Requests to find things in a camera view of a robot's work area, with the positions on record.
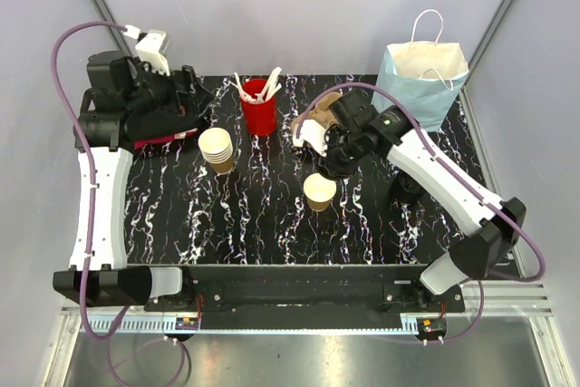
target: gray wall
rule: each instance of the gray wall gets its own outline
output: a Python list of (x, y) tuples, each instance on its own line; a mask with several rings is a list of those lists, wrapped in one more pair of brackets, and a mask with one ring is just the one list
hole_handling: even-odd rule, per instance
[[(439, 9), (442, 41), (469, 56), (500, 0), (107, 0), (121, 23), (171, 35), (172, 64), (202, 74), (377, 73), (388, 43), (409, 41), (415, 17)], [(439, 19), (418, 36), (433, 39)]]
[[(517, 0), (469, 83), (503, 197), (528, 206), (543, 248), (545, 284), (580, 373), (580, 11), (578, 0)], [(527, 261), (528, 273), (536, 263)]]
[[(68, 122), (49, 74), (65, 29), (96, 18), (88, 0), (0, 0), (0, 372), (2, 385), (40, 385), (62, 298), (52, 273), (73, 251), (80, 177)], [(102, 30), (79, 34), (60, 57), (78, 106), (87, 55), (110, 50)]]

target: stack of paper cups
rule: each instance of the stack of paper cups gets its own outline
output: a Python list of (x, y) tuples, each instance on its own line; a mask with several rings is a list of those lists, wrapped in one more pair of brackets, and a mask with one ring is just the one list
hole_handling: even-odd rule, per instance
[(198, 144), (203, 159), (217, 174), (228, 174), (234, 168), (232, 140), (224, 129), (207, 129), (199, 136)]
[(304, 181), (304, 194), (308, 206), (316, 212), (325, 210), (336, 193), (336, 182), (326, 179), (319, 173), (312, 174)]

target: gray floor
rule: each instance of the gray floor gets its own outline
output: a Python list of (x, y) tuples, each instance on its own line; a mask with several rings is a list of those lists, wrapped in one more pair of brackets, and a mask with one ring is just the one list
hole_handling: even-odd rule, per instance
[[(467, 320), (450, 320), (452, 333)], [(118, 334), (113, 361), (154, 338)], [(484, 319), (458, 343), (442, 347), (387, 343), (352, 336), (208, 336), (187, 342), (192, 365), (177, 386), (547, 386), (531, 329), (524, 319)], [(81, 334), (66, 386), (117, 383), (106, 369), (106, 345)], [(179, 352), (156, 343), (118, 370), (140, 387), (163, 385), (179, 363)]]

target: light blue gift bag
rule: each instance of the light blue gift bag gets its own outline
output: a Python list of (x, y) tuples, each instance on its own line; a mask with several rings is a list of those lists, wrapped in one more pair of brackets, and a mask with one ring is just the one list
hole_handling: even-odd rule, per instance
[[(441, 19), (437, 39), (414, 41), (419, 19), (431, 12)], [(442, 32), (441, 14), (423, 11), (415, 20), (410, 42), (387, 45), (377, 79), (377, 86), (401, 102), (426, 131), (440, 128), (469, 73), (459, 43), (440, 43)], [(376, 92), (372, 105), (381, 112), (392, 103)]]

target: marble pattern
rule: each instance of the marble pattern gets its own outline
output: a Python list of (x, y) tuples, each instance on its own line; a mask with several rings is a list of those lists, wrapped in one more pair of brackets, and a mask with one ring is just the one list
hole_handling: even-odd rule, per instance
[[(193, 137), (138, 151), (125, 208), (130, 263), (429, 263), (463, 238), (428, 194), (414, 208), (390, 203), (397, 169), (375, 156), (339, 183), (326, 211), (306, 204), (302, 183), (314, 172), (314, 152), (291, 147), (291, 121), (322, 90), (340, 82), (375, 83), (376, 76), (281, 77), (278, 129), (269, 137), (248, 134), (230, 79), (205, 77), (203, 83), (216, 95), (212, 125), (231, 135), (235, 169), (216, 175)], [(483, 183), (459, 101), (432, 138)]]

